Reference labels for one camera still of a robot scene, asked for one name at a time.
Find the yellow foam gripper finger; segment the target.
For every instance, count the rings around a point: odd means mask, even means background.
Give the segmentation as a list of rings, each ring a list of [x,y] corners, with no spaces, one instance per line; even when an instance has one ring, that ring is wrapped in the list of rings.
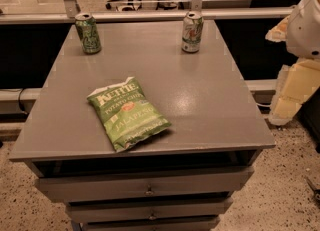
[[[283,18],[276,26],[270,29],[265,39],[271,42],[285,42],[287,40],[287,27],[289,17]]]
[[[276,126],[290,122],[319,87],[319,59],[299,58],[292,66],[283,65],[271,101],[269,122]]]

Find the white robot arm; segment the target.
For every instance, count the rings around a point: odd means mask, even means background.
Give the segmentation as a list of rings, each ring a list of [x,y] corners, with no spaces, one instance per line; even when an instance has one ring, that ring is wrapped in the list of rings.
[[[295,64],[283,65],[279,71],[270,105],[269,122],[282,126],[320,87],[320,0],[301,0],[265,38],[284,42],[297,57]]]

